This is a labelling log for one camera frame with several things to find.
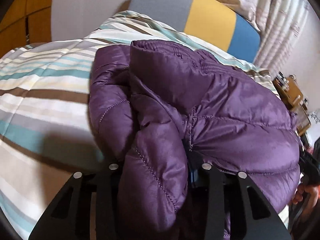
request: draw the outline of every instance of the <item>multicolored cushion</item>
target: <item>multicolored cushion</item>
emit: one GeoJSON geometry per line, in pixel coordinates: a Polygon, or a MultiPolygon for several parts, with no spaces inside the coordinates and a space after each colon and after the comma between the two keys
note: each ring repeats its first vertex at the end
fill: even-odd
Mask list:
{"type": "Polygon", "coordinates": [[[259,48],[257,31],[216,0],[131,0],[129,10],[196,36],[247,62],[253,62],[259,48]]]}

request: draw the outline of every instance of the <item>striped comforter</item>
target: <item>striped comforter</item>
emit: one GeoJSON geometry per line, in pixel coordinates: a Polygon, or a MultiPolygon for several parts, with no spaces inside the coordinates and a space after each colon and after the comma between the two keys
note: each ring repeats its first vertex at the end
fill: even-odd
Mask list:
{"type": "Polygon", "coordinates": [[[72,172],[95,171],[103,161],[87,108],[97,49],[150,39],[206,49],[276,93],[267,70],[132,11],[84,39],[11,50],[0,59],[0,207],[23,239],[72,172]]]}

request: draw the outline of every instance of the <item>hand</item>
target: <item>hand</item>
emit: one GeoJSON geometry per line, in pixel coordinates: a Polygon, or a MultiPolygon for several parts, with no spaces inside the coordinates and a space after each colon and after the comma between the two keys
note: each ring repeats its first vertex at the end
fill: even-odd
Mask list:
{"type": "Polygon", "coordinates": [[[309,218],[310,214],[313,211],[313,208],[316,206],[317,201],[319,199],[319,186],[314,186],[314,185],[305,186],[305,184],[303,184],[303,183],[300,184],[297,188],[297,192],[296,192],[295,196],[293,197],[293,199],[291,201],[294,205],[296,205],[298,202],[301,202],[303,200],[303,197],[302,197],[303,192],[310,194],[310,198],[308,200],[308,203],[305,206],[305,208],[303,209],[301,216],[300,216],[300,220],[302,222],[305,222],[309,218]]]}
{"type": "Polygon", "coordinates": [[[319,187],[318,186],[313,186],[313,185],[305,186],[302,183],[298,186],[297,192],[294,195],[293,199],[291,200],[294,205],[298,204],[299,202],[301,202],[303,200],[303,197],[302,197],[303,192],[307,192],[311,195],[310,200],[319,198],[319,187]]]}

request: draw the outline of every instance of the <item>wooden cabinet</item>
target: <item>wooden cabinet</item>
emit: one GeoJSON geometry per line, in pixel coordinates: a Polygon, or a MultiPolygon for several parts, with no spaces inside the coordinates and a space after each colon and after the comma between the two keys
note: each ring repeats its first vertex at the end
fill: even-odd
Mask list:
{"type": "Polygon", "coordinates": [[[293,110],[295,107],[300,105],[300,102],[303,100],[303,94],[296,82],[291,78],[287,77],[288,80],[288,89],[284,90],[277,79],[273,81],[273,84],[276,90],[279,93],[281,100],[287,106],[289,110],[293,110]]]}
{"type": "Polygon", "coordinates": [[[14,0],[0,22],[0,57],[34,42],[51,41],[52,0],[14,0]]]}

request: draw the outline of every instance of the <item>sheer curtain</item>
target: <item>sheer curtain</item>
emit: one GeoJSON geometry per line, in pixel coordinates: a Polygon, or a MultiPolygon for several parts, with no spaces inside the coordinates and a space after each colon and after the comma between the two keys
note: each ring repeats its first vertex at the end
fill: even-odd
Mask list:
{"type": "Polygon", "coordinates": [[[307,19],[307,0],[217,0],[244,17],[260,34],[253,62],[275,77],[289,57],[307,19]]]}

